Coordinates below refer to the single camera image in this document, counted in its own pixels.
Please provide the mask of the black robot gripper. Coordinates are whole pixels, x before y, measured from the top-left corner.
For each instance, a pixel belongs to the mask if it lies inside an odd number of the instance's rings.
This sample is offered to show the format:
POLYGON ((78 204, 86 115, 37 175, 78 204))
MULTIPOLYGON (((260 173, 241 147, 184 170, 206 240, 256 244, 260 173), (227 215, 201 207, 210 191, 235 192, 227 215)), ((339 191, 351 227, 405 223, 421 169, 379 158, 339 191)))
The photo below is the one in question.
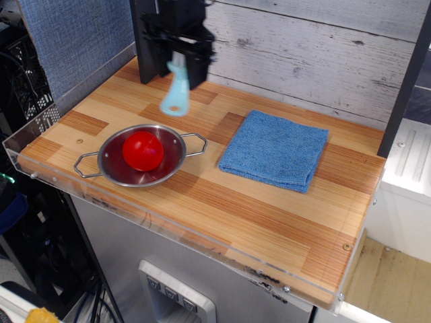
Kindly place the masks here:
POLYGON ((160 77, 170 73, 172 53, 186 57, 189 89, 207 79, 215 36, 204 26, 206 1, 158 1, 158 19, 145 36, 153 70, 160 77))

